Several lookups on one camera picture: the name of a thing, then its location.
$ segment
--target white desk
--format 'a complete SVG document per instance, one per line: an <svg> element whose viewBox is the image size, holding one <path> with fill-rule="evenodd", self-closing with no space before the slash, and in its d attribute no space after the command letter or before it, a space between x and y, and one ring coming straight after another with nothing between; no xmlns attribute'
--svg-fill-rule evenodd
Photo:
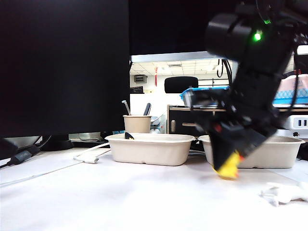
<svg viewBox="0 0 308 231"><path fill-rule="evenodd" d="M1 182L76 163L79 150L4 168ZM308 169L308 162L301 165ZM2 187L1 231L307 230L308 203L272 206L259 196L268 181L296 184L265 169L241 169L238 180L222 180L199 157L167 167L117 163L109 153L95 165Z"/></svg>

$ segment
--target green led light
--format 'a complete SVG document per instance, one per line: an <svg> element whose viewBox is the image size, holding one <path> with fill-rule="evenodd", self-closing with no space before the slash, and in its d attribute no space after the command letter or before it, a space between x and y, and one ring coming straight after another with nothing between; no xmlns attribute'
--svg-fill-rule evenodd
<svg viewBox="0 0 308 231"><path fill-rule="evenodd" d="M257 31L257 32L254 34L254 36L253 36L253 40L254 40L255 42L260 41L261 38L262 38L262 31Z"/></svg>
<svg viewBox="0 0 308 231"><path fill-rule="evenodd" d="M271 24L271 21L270 20L264 20L263 21L265 24Z"/></svg>
<svg viewBox="0 0 308 231"><path fill-rule="evenodd" d="M261 40L261 34L255 33L255 35L254 35L254 41L259 41L259 40Z"/></svg>

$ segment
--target electrical outlet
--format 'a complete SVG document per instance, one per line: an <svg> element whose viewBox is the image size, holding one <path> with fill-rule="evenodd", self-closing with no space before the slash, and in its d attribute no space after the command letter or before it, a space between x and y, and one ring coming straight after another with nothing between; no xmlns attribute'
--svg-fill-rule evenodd
<svg viewBox="0 0 308 231"><path fill-rule="evenodd" d="M307 121L308 118L294 118L293 126L294 128L308 128Z"/></svg>
<svg viewBox="0 0 308 231"><path fill-rule="evenodd" d="M291 115L283 125L288 130L308 130L308 115Z"/></svg>

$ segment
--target cable connector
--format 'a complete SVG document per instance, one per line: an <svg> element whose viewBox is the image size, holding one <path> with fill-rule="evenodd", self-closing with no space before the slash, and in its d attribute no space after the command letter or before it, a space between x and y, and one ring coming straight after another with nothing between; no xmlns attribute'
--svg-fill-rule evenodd
<svg viewBox="0 0 308 231"><path fill-rule="evenodd" d="M73 159L77 160L77 161L82 161L82 162L85 162L85 163L88 163L88 164L96 164L98 162L97 157L106 153L106 152L108 152L108 151L110 151L110 149L104 150L103 153L100 153L98 155L93 155L92 153L89 153L89 151L100 148L100 147L104 147L104 146L107 146L107 145L109 145L109 143L103 143L103 144L97 145L93 148L86 149L86 150L80 152L78 155L75 155L73 157Z"/></svg>
<svg viewBox="0 0 308 231"><path fill-rule="evenodd" d="M27 148L26 150L14 155L11 157L10 161L6 163L6 166L11 165L18 165L24 162L25 160L31 158L35 154L39 153L39 148L35 145L32 145L31 147Z"/></svg>

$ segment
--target drawer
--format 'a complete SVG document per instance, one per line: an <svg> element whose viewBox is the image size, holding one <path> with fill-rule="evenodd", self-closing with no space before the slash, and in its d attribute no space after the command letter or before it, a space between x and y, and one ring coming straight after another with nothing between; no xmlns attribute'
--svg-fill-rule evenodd
<svg viewBox="0 0 308 231"><path fill-rule="evenodd" d="M213 112L198 112L201 116L211 116ZM183 134L191 136L202 136L206 133L201 133L196 129L194 118L190 111L169 110L168 120L169 134Z"/></svg>

